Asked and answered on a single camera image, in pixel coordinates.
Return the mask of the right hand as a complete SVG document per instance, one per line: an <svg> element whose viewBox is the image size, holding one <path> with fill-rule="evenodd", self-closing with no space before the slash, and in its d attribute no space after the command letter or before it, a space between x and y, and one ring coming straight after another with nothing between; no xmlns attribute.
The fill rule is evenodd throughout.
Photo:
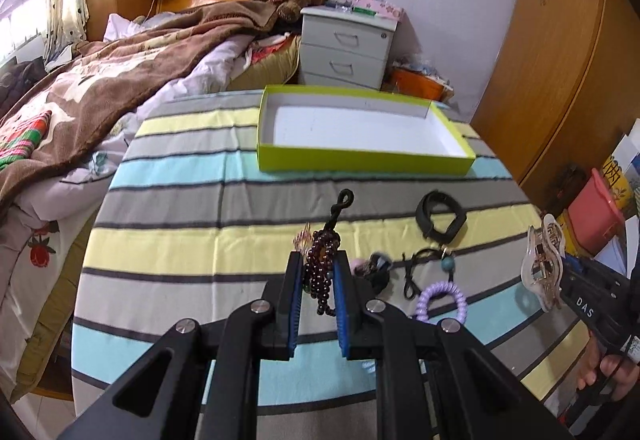
<svg viewBox="0 0 640 440"><path fill-rule="evenodd" d="M579 362L577 389L582 390L587 386L592 386L597 379L597 370L613 380L613 401L619 401L626 397L629 391L637 385L639 378L638 365L615 354L604 356L600 351L597 338L591 336L586 352Z"/></svg>

